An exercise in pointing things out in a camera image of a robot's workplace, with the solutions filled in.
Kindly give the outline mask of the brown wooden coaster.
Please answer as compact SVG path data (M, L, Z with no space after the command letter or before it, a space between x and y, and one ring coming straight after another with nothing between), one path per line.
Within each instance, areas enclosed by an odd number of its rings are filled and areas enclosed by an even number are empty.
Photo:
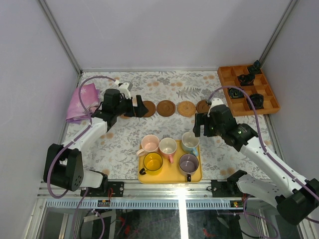
M163 117L172 116L175 113L175 104L169 100L163 100L157 104L157 113Z
M209 105L206 100L199 101L196 105L197 113L208 113L210 106L211 105Z
M151 101L143 101L144 106L148 109L148 112L144 115L144 118L153 116L156 112L156 106Z

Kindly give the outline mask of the light blue mug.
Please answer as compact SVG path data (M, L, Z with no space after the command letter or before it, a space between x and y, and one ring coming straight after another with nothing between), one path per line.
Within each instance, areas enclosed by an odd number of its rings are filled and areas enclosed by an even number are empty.
M195 156L199 155L197 147L199 146L199 138L193 132L186 132L182 136L181 146L183 151L191 153Z

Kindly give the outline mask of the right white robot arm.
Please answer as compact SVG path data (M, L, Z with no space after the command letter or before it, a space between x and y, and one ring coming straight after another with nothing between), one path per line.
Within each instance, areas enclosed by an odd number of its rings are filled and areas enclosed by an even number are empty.
M308 180L289 167L265 146L259 133L248 124L237 123L227 106L215 105L207 113L195 114L196 137L200 136L201 127L206 137L220 136L227 145L252 160L274 183L273 186L262 181L248 183L253 177L243 175L227 184L230 195L245 193L259 198L275 207L294 226L319 206L319 181Z

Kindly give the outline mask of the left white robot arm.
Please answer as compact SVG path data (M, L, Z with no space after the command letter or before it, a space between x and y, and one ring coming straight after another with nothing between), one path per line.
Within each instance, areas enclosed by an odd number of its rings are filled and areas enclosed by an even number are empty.
M91 188L97 196L105 196L109 191L107 175L85 170L82 154L102 135L107 133L117 122L117 117L143 117L148 109L142 97L136 95L137 105L133 105L132 97L117 89L107 89L101 108L92 114L92 123L78 132L73 140L63 144L49 146L43 180L48 186L54 185L68 191L79 188Z

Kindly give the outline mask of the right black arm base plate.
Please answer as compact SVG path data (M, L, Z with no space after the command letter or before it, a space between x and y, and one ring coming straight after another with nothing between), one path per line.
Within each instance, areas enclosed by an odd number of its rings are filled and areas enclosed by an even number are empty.
M211 188L215 198L242 197L242 192L234 182L211 180Z

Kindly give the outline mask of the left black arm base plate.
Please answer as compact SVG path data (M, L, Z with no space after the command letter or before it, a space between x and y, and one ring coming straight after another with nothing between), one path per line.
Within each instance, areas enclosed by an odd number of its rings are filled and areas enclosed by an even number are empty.
M99 188L89 188L86 197L119 198L124 195L124 182L108 181Z

